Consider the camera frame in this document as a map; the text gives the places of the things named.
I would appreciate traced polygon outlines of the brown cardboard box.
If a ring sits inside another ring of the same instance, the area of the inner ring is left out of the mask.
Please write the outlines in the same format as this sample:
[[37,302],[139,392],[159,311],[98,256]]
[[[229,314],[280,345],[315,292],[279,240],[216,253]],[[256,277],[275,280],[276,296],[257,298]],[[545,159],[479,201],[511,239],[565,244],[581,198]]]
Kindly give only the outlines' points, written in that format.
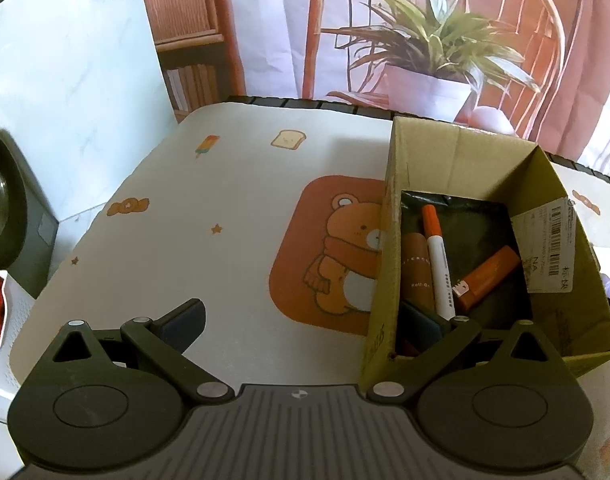
[[[405,191],[491,200],[510,214],[566,204],[568,194],[545,152],[535,143],[445,122],[398,117],[392,127],[381,212],[381,254],[373,294],[360,389],[403,364],[394,354],[401,281],[401,194]],[[532,295],[536,323],[576,377],[610,360],[610,309],[599,266],[573,212],[573,252],[561,258],[571,270],[567,292]]]

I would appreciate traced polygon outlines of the printed living room backdrop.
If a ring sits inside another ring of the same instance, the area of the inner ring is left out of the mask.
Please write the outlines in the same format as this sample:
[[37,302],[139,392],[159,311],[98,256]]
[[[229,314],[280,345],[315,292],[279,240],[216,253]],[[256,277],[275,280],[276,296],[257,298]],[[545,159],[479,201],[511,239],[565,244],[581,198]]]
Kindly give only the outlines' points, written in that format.
[[513,133],[610,177],[610,0],[144,0],[178,118],[322,100]]

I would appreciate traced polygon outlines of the orange lighter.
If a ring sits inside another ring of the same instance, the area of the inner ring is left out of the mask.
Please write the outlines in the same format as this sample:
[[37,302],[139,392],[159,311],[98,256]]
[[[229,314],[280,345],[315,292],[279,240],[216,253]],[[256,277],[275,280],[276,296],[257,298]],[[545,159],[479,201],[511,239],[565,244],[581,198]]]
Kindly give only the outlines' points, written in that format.
[[469,311],[503,281],[521,262],[509,246],[500,248],[453,286],[460,309]]

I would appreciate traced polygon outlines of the brown cylindrical tube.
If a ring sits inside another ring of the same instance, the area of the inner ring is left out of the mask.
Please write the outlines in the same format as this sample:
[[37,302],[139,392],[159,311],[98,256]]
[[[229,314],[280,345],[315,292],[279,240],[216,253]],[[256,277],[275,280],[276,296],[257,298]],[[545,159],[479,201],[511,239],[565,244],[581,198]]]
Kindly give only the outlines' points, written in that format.
[[401,238],[401,298],[424,309],[435,310],[427,240],[417,232]]

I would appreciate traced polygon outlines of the orange cap white marker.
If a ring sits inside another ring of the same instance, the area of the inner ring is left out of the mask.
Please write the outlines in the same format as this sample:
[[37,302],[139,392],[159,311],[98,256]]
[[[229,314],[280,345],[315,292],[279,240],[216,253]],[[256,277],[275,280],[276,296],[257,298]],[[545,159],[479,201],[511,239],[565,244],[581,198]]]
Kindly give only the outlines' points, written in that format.
[[450,320],[456,315],[456,308],[439,216],[433,205],[424,205],[421,214],[430,257],[435,311],[445,320]]

